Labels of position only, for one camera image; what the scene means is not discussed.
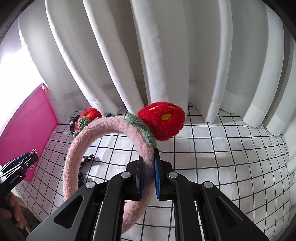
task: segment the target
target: plush strawberry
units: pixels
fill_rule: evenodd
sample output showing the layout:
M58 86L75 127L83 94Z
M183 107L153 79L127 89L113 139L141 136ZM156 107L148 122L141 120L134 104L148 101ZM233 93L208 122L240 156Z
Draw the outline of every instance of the plush strawberry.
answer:
M86 109L79 117L78 121L75 124L74 131L78 131L78 123L81 117L85 117L87 120L93 121L95 118L102 118L102 114L96 108Z
M168 102L150 104L140 109L137 115L159 141L166 141L177 135L185 122L184 111Z

